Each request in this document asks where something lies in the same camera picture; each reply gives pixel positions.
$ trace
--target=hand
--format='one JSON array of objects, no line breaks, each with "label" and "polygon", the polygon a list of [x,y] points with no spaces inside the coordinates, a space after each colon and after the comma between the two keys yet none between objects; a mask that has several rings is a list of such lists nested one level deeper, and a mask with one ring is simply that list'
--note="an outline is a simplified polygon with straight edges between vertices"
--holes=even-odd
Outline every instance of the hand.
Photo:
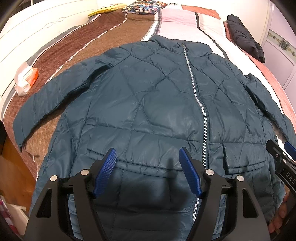
[{"label": "hand", "polygon": [[281,203],[279,209],[275,212],[274,217],[270,221],[270,224],[268,225],[268,231],[269,233],[273,233],[276,229],[279,229],[283,225],[283,219],[287,215],[287,200],[289,197],[290,191],[286,193],[284,196],[284,200]]}]

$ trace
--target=white plastic wrapper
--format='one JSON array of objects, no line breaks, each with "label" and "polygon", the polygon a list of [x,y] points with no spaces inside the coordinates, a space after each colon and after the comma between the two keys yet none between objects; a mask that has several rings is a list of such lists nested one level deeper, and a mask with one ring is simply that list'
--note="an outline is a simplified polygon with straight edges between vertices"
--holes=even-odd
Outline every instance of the white plastic wrapper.
[{"label": "white plastic wrapper", "polygon": [[17,70],[15,74],[14,81],[16,82],[15,90],[18,95],[23,96],[28,94],[31,89],[30,84],[27,82],[26,78],[33,73],[32,66],[28,65],[27,62],[24,62]]}]

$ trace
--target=zipper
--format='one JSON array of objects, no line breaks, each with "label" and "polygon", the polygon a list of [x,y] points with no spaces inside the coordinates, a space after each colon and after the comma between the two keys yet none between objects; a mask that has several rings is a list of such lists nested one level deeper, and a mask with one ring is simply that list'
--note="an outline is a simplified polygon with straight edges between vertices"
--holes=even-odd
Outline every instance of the zipper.
[{"label": "zipper", "polygon": [[[203,166],[205,168],[207,168],[207,161],[206,161],[207,160],[207,138],[208,138],[207,112],[206,112],[206,109],[205,109],[203,103],[198,98],[193,73],[192,73],[190,62],[188,60],[188,56],[187,56],[187,53],[186,53],[186,46],[185,46],[185,44],[182,44],[182,45],[183,45],[183,48],[184,48],[184,55],[185,55],[185,58],[186,58],[186,61],[187,61],[187,66],[188,66],[188,69],[189,69],[189,73],[190,73],[190,76],[191,76],[194,97],[195,97],[196,102],[199,104],[199,106],[200,106],[200,108],[202,110],[202,117],[203,117],[203,121],[204,121],[204,133],[203,133],[203,142],[202,142],[202,164],[203,164]],[[195,202],[195,205],[194,205],[194,209],[193,209],[193,222],[196,219],[196,215],[197,215],[197,211],[199,209],[200,203],[201,203],[200,199],[197,198],[196,202]]]}]

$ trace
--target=white headboard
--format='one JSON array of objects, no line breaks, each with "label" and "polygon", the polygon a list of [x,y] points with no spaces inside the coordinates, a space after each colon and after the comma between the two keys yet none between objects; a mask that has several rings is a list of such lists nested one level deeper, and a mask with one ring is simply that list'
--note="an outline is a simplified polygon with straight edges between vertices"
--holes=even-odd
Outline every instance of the white headboard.
[{"label": "white headboard", "polygon": [[45,0],[13,15],[0,32],[0,109],[18,67],[60,33],[88,21],[97,0]]}]

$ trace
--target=colorful pillow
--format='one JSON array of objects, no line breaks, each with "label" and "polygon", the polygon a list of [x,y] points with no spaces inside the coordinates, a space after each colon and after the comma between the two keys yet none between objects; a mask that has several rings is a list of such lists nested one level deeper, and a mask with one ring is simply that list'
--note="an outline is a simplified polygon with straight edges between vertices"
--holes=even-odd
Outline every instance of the colorful pillow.
[{"label": "colorful pillow", "polygon": [[135,12],[144,15],[154,15],[159,9],[166,7],[167,4],[160,1],[138,0],[128,5],[122,12]]}]

